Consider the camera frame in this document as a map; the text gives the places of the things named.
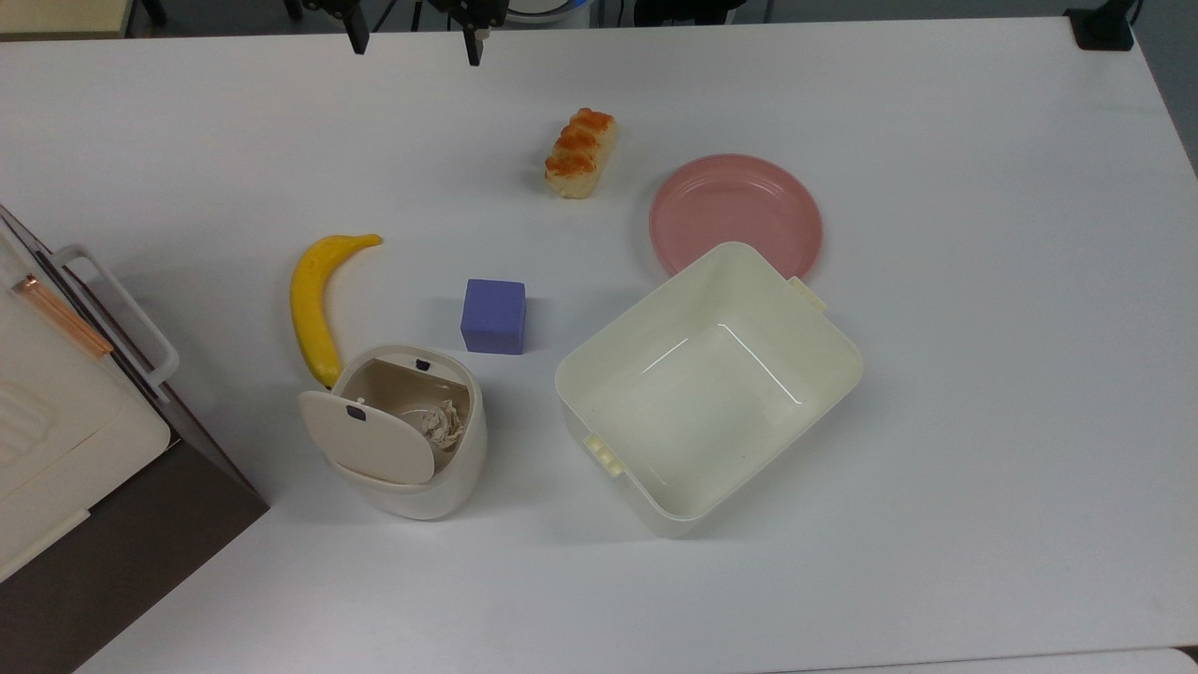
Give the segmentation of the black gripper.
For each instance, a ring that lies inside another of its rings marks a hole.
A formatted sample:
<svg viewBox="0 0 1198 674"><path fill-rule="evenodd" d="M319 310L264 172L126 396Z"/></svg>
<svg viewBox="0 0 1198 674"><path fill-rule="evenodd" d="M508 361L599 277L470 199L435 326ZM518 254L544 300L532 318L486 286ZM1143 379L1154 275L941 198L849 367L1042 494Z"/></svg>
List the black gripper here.
<svg viewBox="0 0 1198 674"><path fill-rule="evenodd" d="M358 55L367 51L371 40L371 30L365 22L375 28L379 22L387 25L387 17L403 7L415 26L419 28L424 18L438 14L442 28L462 28L470 66L482 63L488 28L504 24L510 6L510 1L302 1L303 11L320 11L334 22L343 22L352 50Z"/></svg>

